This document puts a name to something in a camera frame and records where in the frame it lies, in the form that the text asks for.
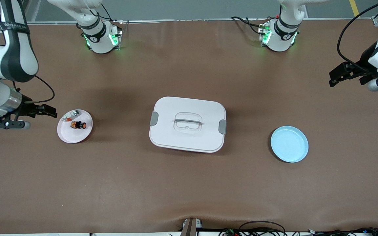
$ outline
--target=brown mat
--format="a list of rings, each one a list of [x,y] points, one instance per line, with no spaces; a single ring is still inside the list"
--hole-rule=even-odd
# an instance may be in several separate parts
[[[25,118],[30,130],[0,130],[0,233],[178,230],[187,217],[205,227],[378,227],[378,93],[358,79],[328,84],[346,23],[305,21],[282,53],[230,21],[132,24],[122,50],[106,55],[87,51],[73,25],[30,27],[39,75],[56,91],[48,104],[60,116],[87,110],[96,129],[76,145],[57,137],[50,117]],[[357,60],[377,37],[370,20],[357,21],[343,52]],[[35,100],[50,96],[37,79],[18,86]],[[154,146],[150,115],[165,96],[222,103],[223,148]],[[309,140],[299,163],[269,150],[283,125]]]

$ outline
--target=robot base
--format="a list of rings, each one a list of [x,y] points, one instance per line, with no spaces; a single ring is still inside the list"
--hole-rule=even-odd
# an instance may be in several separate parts
[[[120,44],[122,42],[122,29],[110,22],[104,22],[104,24],[109,25],[109,33],[103,36],[99,43],[90,42],[90,40],[84,36],[88,49],[98,54],[105,54],[112,50],[120,50]]]
[[[282,40],[281,37],[275,33],[274,30],[272,30],[274,29],[274,24],[276,21],[276,19],[272,19],[264,23],[263,28],[258,28],[259,32],[264,33],[264,35],[259,35],[259,40],[261,42],[261,46],[268,47],[272,51],[283,52],[294,44],[297,33],[295,33],[295,35],[292,37],[292,40]]]

